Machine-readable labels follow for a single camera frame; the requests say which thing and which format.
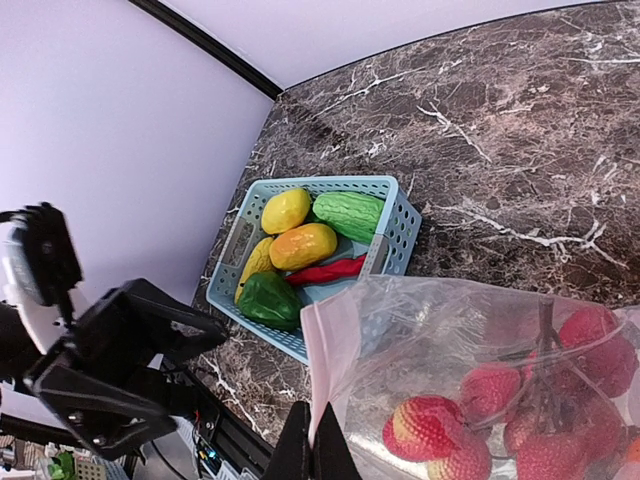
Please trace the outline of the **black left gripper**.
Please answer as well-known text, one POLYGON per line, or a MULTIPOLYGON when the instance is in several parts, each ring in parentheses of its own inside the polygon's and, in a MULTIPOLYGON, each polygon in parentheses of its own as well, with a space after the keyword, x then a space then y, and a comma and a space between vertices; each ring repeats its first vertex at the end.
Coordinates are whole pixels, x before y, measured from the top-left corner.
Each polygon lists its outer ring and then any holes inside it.
POLYGON ((154 357, 179 365, 227 340, 222 321, 139 278, 82 314, 24 382, 81 445, 115 460, 176 429, 154 357))

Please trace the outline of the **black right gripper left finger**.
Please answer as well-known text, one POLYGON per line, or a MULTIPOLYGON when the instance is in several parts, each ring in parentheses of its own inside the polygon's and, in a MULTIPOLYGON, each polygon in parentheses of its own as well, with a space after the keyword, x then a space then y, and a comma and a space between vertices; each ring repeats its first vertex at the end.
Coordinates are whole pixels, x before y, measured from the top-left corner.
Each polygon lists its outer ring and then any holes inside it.
POLYGON ((309 444, 310 406, 296 401, 288 414, 263 480, 308 480, 312 450, 309 444))

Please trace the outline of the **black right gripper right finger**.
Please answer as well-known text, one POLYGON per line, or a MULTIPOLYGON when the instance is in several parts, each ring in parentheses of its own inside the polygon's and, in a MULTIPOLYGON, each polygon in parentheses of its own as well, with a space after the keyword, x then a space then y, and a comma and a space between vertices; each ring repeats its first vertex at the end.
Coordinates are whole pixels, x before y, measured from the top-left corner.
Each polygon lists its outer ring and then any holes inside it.
POLYGON ((330 403, 325 407, 313 443, 315 480, 361 480, 330 403))

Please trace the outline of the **clear zip top bag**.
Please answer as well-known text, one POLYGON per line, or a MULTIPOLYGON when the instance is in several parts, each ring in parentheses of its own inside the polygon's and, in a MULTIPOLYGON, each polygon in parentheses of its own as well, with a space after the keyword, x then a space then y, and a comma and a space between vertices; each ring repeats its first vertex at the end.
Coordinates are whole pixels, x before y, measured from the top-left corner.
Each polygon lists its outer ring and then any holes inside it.
MULTIPOLYGON (((447 278, 372 276, 315 302, 302 312, 311 375, 309 440, 330 403, 363 479, 431 479, 424 466, 401 460, 384 446, 382 429, 403 401, 435 394, 457 399, 462 379, 475 367, 513 361, 534 346, 541 305, 553 304, 560 327, 585 306, 603 306, 622 322, 639 359, 639 309, 552 294, 506 289, 447 278)), ((639 430, 639 369, 629 391, 614 404, 639 430)), ((491 430, 496 456, 487 479, 520 479, 504 457, 504 427, 491 430)), ((635 479, 639 456, 585 479, 635 479)))

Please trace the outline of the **orange yellow toy mango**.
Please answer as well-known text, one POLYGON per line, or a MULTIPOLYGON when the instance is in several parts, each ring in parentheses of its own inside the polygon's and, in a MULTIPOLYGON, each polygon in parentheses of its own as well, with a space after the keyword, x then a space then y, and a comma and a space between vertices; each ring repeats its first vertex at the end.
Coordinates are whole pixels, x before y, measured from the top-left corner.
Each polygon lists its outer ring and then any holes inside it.
POLYGON ((269 253, 277 269, 298 271, 331 257, 337 247, 337 234, 332 228, 308 223, 279 235, 269 253))

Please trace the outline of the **red toy lychee bunch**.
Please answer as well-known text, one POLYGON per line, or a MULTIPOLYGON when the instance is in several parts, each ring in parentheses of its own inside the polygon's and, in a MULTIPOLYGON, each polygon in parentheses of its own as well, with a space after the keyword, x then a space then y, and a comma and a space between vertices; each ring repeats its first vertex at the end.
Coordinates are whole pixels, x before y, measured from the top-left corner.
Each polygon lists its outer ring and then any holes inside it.
POLYGON ((397 406, 382 429, 386 449, 431 479, 487 479, 497 459, 489 436, 501 424, 520 479, 585 479, 638 458, 639 430, 614 404, 639 369, 630 335, 603 306, 581 307, 560 327, 552 308, 542 303, 531 350, 475 367, 457 399, 420 395, 397 406))

